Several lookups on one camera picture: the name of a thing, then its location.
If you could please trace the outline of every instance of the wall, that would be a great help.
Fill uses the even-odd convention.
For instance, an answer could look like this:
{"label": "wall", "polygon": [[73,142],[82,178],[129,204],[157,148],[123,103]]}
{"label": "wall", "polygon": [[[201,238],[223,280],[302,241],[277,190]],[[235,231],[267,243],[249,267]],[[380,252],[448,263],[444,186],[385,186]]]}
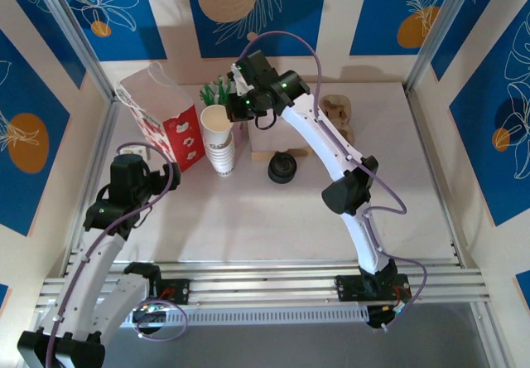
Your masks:
{"label": "wall", "polygon": [[[449,202],[464,231],[468,251],[482,269],[513,358],[521,367],[528,366],[530,356],[530,312],[514,276],[530,269],[530,211],[495,225],[449,107],[526,2],[491,0],[440,82],[429,69],[417,88],[417,97],[450,189]],[[504,61],[499,61],[498,66],[501,73],[504,72]],[[477,132],[482,130],[480,120],[487,112],[487,83],[484,80],[483,87],[478,88],[475,97],[469,99],[469,103],[477,107],[477,122],[470,123]],[[529,181],[521,180],[521,195],[528,197],[529,189]],[[503,196],[501,189],[498,198],[502,200]]]}
{"label": "wall", "polygon": [[[112,52],[108,51],[109,46],[115,43],[111,42],[111,40],[118,38],[118,32],[120,32],[119,35],[123,37],[123,43],[117,43],[115,45],[116,49],[130,43],[133,44],[131,45],[131,49],[148,51],[149,47],[147,46],[148,42],[146,40],[151,38],[150,41],[152,41],[153,38],[155,40],[158,38],[158,35],[152,35],[152,28],[157,28],[165,49],[167,60],[162,58],[161,61],[164,63],[166,72],[180,84],[190,85],[209,82],[219,74],[225,74],[227,72],[229,65],[234,61],[233,58],[201,58],[200,45],[196,34],[196,28],[200,26],[194,22],[190,0],[148,0],[156,21],[156,24],[151,26],[145,24],[141,26],[142,15],[135,13],[141,5],[132,7],[137,1],[130,1],[129,4],[123,4],[124,7],[130,7],[124,9],[129,10],[129,14],[131,15],[127,26],[130,30],[125,29],[127,27],[124,28],[116,23],[112,23],[112,18],[111,22],[107,22],[112,28],[112,31],[107,28],[105,28],[106,31],[94,30],[96,27],[90,26],[88,22],[85,23],[85,19],[79,17],[80,11],[75,11],[80,22],[85,23],[85,32],[93,43],[96,53],[102,60],[103,68],[106,70],[112,82],[145,68],[148,61],[133,58],[127,59],[126,61],[116,61],[112,58]],[[362,17],[361,9],[363,8],[364,1],[324,0],[316,50],[322,60],[325,80],[368,82],[404,80],[412,68],[417,49],[404,49],[400,47],[397,44],[397,33],[400,23],[407,16],[412,16],[409,11],[410,7],[403,0],[369,0],[372,6],[364,14],[364,17]],[[69,2],[72,7],[78,4],[75,0],[69,0]],[[288,9],[287,4],[288,0],[285,0],[282,13]],[[278,15],[281,19],[278,10],[274,10],[275,15]],[[103,9],[99,13],[99,20],[101,20],[102,13]],[[144,13],[144,16],[149,17],[151,15]],[[371,17],[376,27],[372,27],[373,24],[370,22]],[[359,19],[362,20],[363,18],[365,18],[365,41],[369,42],[372,38],[376,40],[377,37],[384,36],[381,41],[388,40],[389,43],[382,42],[378,44],[383,49],[382,51],[378,51],[376,46],[374,50],[372,46],[372,49],[358,49],[355,52],[355,56],[351,56],[352,40],[358,31]],[[278,23],[270,22],[268,30],[274,29],[275,24]],[[97,37],[94,35],[95,32],[99,35],[103,35],[106,32],[105,35],[107,36]],[[143,32],[148,32],[150,35],[149,38],[142,37]],[[140,39],[144,42],[144,46],[141,46],[142,43],[140,41],[136,41],[137,35],[135,34],[140,36]],[[387,48],[390,42],[395,45],[391,50]],[[156,48],[157,52],[153,54],[160,55],[158,49],[159,47]],[[272,59],[272,63],[278,66],[280,70],[292,69],[300,73],[308,81],[315,80],[316,67],[312,58],[310,56],[296,56],[296,54],[293,51],[294,56],[283,55],[277,59]],[[130,51],[125,51],[122,56],[130,56]],[[226,56],[234,57],[236,55],[227,54]]]}
{"label": "wall", "polygon": [[[44,277],[58,274],[107,103],[88,76],[78,90],[15,0],[0,0],[0,7],[2,32],[70,113],[29,235],[0,225],[0,283],[9,287],[0,317],[0,366],[8,367],[18,361],[17,340],[30,324]],[[2,203],[10,201],[4,196]]]}
{"label": "wall", "polygon": [[[201,59],[190,10],[190,0],[149,0],[157,20],[168,61],[168,74],[177,82],[209,82],[229,69],[233,59]],[[415,56],[349,56],[363,0],[325,0],[316,51],[328,81],[404,80]],[[279,70],[294,70],[314,80],[312,57],[272,60]],[[118,80],[146,66],[146,62],[104,62],[111,80]]]}

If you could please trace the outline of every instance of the paper cup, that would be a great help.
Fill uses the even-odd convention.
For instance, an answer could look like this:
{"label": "paper cup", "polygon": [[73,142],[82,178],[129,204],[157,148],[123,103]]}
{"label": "paper cup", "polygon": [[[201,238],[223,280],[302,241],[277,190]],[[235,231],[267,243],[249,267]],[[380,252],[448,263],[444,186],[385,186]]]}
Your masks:
{"label": "paper cup", "polygon": [[210,105],[203,109],[200,123],[204,130],[205,146],[212,149],[224,147],[234,125],[226,116],[223,105]]}
{"label": "paper cup", "polygon": [[233,151],[235,151],[234,140],[232,139],[230,143],[223,148],[209,148],[208,145],[206,144],[205,151],[209,157],[222,157],[224,155],[228,155],[229,153],[232,153]]}
{"label": "paper cup", "polygon": [[214,147],[212,147],[210,144],[206,142],[205,138],[203,138],[203,143],[205,144],[205,149],[211,151],[212,153],[221,153],[227,150],[228,148],[235,147],[234,136],[232,133],[229,134],[229,138],[227,138],[223,144],[217,144]]}
{"label": "paper cup", "polygon": [[223,158],[220,158],[220,159],[217,159],[217,158],[208,158],[210,160],[210,162],[212,163],[212,165],[224,165],[224,164],[229,164],[229,162],[233,162],[234,161],[234,154],[232,155],[228,155],[227,157],[223,157]]}
{"label": "paper cup", "polygon": [[234,166],[234,156],[232,156],[227,162],[212,162],[212,167],[214,167],[214,170],[221,177],[229,176],[234,171]]}

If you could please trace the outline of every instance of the aluminum frame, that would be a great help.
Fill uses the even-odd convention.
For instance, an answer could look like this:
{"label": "aluminum frame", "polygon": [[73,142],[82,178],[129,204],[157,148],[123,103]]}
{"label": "aluminum frame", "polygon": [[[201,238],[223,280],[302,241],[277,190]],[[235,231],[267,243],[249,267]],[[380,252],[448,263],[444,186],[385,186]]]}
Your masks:
{"label": "aluminum frame", "polygon": [[[429,279],[418,303],[489,302],[488,290],[480,270],[462,269],[457,263],[423,263],[427,266]],[[113,264],[99,301],[112,292],[127,265],[125,262]],[[336,275],[359,274],[359,266],[355,262],[158,265],[163,278],[190,279],[189,306],[207,308],[344,306],[337,298],[334,278]],[[415,292],[422,281],[422,271],[417,266],[408,264],[399,265],[398,269],[400,273],[408,275],[411,290]],[[53,305],[64,283],[64,278],[46,279],[36,309],[44,311]]]}
{"label": "aluminum frame", "polygon": [[425,41],[417,54],[416,62],[405,81],[406,95],[414,90],[422,79],[425,70],[431,65],[432,58],[446,37],[447,32],[451,28],[458,11],[464,4],[464,1],[465,0],[445,0],[441,5],[436,21],[427,34]]}
{"label": "aluminum frame", "polygon": [[86,38],[81,26],[75,19],[74,13],[66,0],[44,0],[46,6],[50,9],[52,16],[59,24],[60,29],[66,36],[68,42],[72,45],[75,53],[83,63],[86,70],[92,75],[96,86],[103,96],[111,104],[114,98],[113,87],[108,81],[103,68],[99,64],[98,57],[94,49]]}
{"label": "aluminum frame", "polygon": [[508,352],[506,339],[498,329],[499,323],[491,303],[471,303],[470,306],[489,365],[515,368],[512,355]]}
{"label": "aluminum frame", "polygon": [[66,267],[70,261],[72,249],[79,248],[80,246],[84,233],[84,212],[86,212],[88,207],[92,205],[92,201],[98,193],[99,178],[104,169],[108,146],[113,135],[116,118],[118,117],[118,110],[119,104],[109,105],[104,115],[104,121],[99,128],[99,137],[94,150],[92,151],[90,168],[88,170],[88,175],[84,180],[83,193],[77,203],[77,212],[79,212],[79,214],[75,217],[69,228],[69,235],[66,241],[66,245],[68,246],[61,260],[60,275],[65,275],[66,273]]}
{"label": "aluminum frame", "polygon": [[426,155],[429,171],[431,172],[431,179],[435,186],[436,196],[440,202],[441,208],[444,211],[444,217],[446,218],[446,224],[450,231],[452,238],[451,246],[455,249],[456,256],[460,261],[460,264],[465,269],[477,268],[476,262],[471,257],[471,254],[467,250],[467,241],[465,234],[460,224],[453,220],[456,216],[456,212],[451,209],[451,204],[447,201],[451,200],[451,192],[447,185],[446,177],[441,168],[440,159],[436,155],[436,148],[434,141],[431,137],[431,132],[426,125],[425,116],[423,115],[422,107],[417,93],[412,90],[407,95],[407,101],[409,109],[411,110],[412,120],[416,126],[416,131],[420,136],[420,142],[422,145],[423,153]]}

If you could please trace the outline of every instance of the white table surface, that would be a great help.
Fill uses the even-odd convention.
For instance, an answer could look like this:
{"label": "white table surface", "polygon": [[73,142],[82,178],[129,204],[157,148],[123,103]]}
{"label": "white table surface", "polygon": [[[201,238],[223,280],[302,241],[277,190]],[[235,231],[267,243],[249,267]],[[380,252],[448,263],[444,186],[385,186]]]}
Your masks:
{"label": "white table surface", "polygon": [[[196,101],[200,86],[185,86]],[[323,84],[321,96],[344,94],[352,102],[355,147],[379,161],[379,176],[405,201],[409,213],[374,213],[383,247],[420,259],[452,259],[450,233],[434,191],[426,159],[399,83]],[[100,186],[109,180],[116,147],[143,140],[128,109],[119,110]],[[236,154],[230,177],[218,177],[206,157],[182,175],[145,223],[133,230],[119,260],[235,261],[255,259],[356,259],[342,220],[320,193],[330,184],[316,155],[297,158],[298,171],[286,185],[267,177],[268,162],[253,162],[248,140]],[[161,159],[152,157],[152,170]],[[372,187],[374,205],[395,206]]]}

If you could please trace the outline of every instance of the purple cable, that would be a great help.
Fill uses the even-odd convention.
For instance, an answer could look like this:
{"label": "purple cable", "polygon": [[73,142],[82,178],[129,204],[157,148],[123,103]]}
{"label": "purple cable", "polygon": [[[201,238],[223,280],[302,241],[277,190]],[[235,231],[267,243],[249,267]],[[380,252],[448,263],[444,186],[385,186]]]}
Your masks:
{"label": "purple cable", "polygon": [[[272,35],[285,35],[285,36],[290,36],[290,37],[293,37],[293,38],[297,39],[305,47],[307,47],[307,49],[311,52],[311,54],[315,58],[317,79],[316,79],[316,87],[315,87],[315,94],[314,94],[315,100],[313,101],[313,111],[315,112],[315,119],[318,119],[319,113],[320,113],[319,106],[318,106],[318,98],[319,98],[319,94],[320,94],[320,84],[322,83],[322,66],[320,64],[320,59],[319,59],[318,55],[316,54],[315,50],[311,47],[311,45],[309,45],[309,43],[304,41],[298,35],[292,34],[290,32],[286,32],[286,31],[268,31],[268,32],[264,32],[263,34],[258,35],[255,39],[250,41],[245,46],[245,48],[243,49],[241,54],[239,55],[238,60],[240,60],[241,58],[243,58],[247,54],[248,50],[252,47],[252,45],[254,43],[259,41],[260,39],[263,39],[266,36],[272,36]],[[420,284],[420,286],[417,289],[416,293],[414,293],[414,296],[412,296],[411,300],[409,300],[408,303],[405,305],[405,307],[401,310],[401,312],[399,312],[399,315],[397,317],[395,317],[386,327],[383,327],[384,331],[387,331],[396,322],[398,317],[401,316],[401,313],[402,312],[406,312],[411,307],[411,305],[419,298],[419,296],[422,293],[422,291],[423,291],[423,289],[425,287],[425,284],[427,282],[427,269],[422,263],[418,262],[417,260],[407,259],[407,258],[400,258],[399,256],[394,256],[392,254],[387,254],[383,250],[383,248],[381,247],[381,245],[379,244],[379,242],[377,241],[377,239],[375,237],[375,234],[373,232],[372,224],[370,223],[370,216],[371,216],[370,212],[372,212],[372,211],[384,211],[384,212],[395,213],[397,215],[406,215],[407,214],[407,207],[405,206],[405,203],[402,201],[402,199],[398,196],[398,194],[396,194],[394,192],[394,190],[392,188],[390,188],[383,180],[381,180],[378,176],[376,176],[375,173],[370,171],[365,165],[363,165],[361,162],[359,162],[359,161],[355,160],[353,157],[351,157],[351,154],[348,152],[348,149],[345,146],[343,146],[343,144],[340,142],[340,140],[335,136],[335,134],[331,131],[331,129],[329,129],[325,125],[325,123],[323,121],[317,120],[317,123],[319,124],[320,128],[325,133],[325,135],[328,138],[331,139],[333,144],[346,157],[347,161],[352,162],[354,165],[359,167],[364,173],[366,173],[367,175],[372,177],[399,204],[399,209],[389,208],[387,206],[369,206],[368,208],[366,208],[363,211],[363,221],[366,224],[366,230],[368,231],[368,235],[369,235],[370,240],[372,241],[373,245],[377,248],[377,250],[383,256],[386,256],[389,259],[395,259],[395,260],[400,260],[402,262],[415,264],[418,267],[420,267],[422,269],[422,271],[423,271],[422,283]]]}
{"label": "purple cable", "polygon": [[[81,260],[81,263],[79,264],[77,270],[75,270],[75,273],[73,274],[73,277],[72,277],[72,281],[70,282],[70,285],[66,289],[65,297],[63,298],[63,301],[60,304],[59,309],[57,310],[57,316],[59,316],[59,317],[62,317],[62,315],[66,311],[66,306],[68,305],[68,301],[70,300],[70,298],[72,296],[72,293],[74,292],[75,285],[77,284],[77,281],[78,281],[78,279],[79,279],[79,277],[81,275],[81,272],[83,271],[84,266],[89,261],[90,256],[92,255],[92,253],[98,248],[98,246],[101,243],[101,241],[103,241],[105,236],[107,236],[109,231],[111,229],[113,229],[114,227],[116,227],[117,225],[120,225],[123,221],[127,220],[129,217],[132,217],[132,216],[140,213],[141,211],[149,209],[151,206],[155,205],[157,202],[159,202],[159,200],[165,194],[167,194],[171,184],[173,183],[173,175],[174,175],[173,166],[171,165],[171,161],[169,160],[169,158],[166,156],[166,154],[164,154],[162,152],[162,150],[160,150],[159,148],[156,148],[156,147],[154,147],[154,146],[152,146],[151,144],[148,144],[148,143],[134,142],[134,143],[122,144],[121,146],[118,147],[117,153],[119,153],[119,151],[122,148],[129,147],[129,146],[144,146],[146,148],[150,148],[151,150],[154,150],[157,153],[159,153],[161,155],[161,157],[164,158],[164,160],[167,162],[167,165],[169,167],[167,184],[164,187],[164,190],[162,190],[162,192],[160,193],[160,195],[155,197],[154,200],[152,200],[151,202],[148,202],[146,205],[144,205],[144,206],[142,206],[142,207],[140,207],[138,209],[135,209],[134,211],[131,211],[131,212],[127,213],[126,215],[123,215],[123,216],[117,218],[110,225],[108,225],[108,227],[105,230],[103,230],[103,232],[98,236],[96,241],[94,241],[93,244],[88,248],[88,250],[86,251],[86,254],[85,254],[85,257],[87,259]],[[53,327],[51,328],[50,339],[48,340],[48,347],[46,348],[46,368],[53,368],[53,347],[54,347],[54,343],[55,343],[55,338],[57,336],[57,331],[59,330],[59,325],[60,325],[60,322],[59,321],[55,321],[53,323]]]}
{"label": "purple cable", "polygon": [[150,337],[140,331],[140,323],[144,320],[144,318],[148,317],[148,315],[146,314],[143,317],[141,317],[136,323],[136,325],[134,326],[134,330],[137,332],[137,334],[140,336],[141,339],[145,339],[147,341],[174,341],[175,339],[178,339],[179,337],[181,337],[184,334],[184,332],[186,332],[186,329],[188,327],[188,316],[186,315],[182,307],[180,307],[178,304],[175,304],[167,300],[163,300],[163,299],[153,299],[153,300],[149,300],[146,303],[145,302],[139,303],[136,308],[140,308],[142,306],[145,306],[146,304],[164,304],[166,306],[176,308],[177,310],[181,312],[184,318],[184,326],[182,327],[180,332],[178,332],[176,335],[173,335],[172,337],[163,337],[163,338]]}

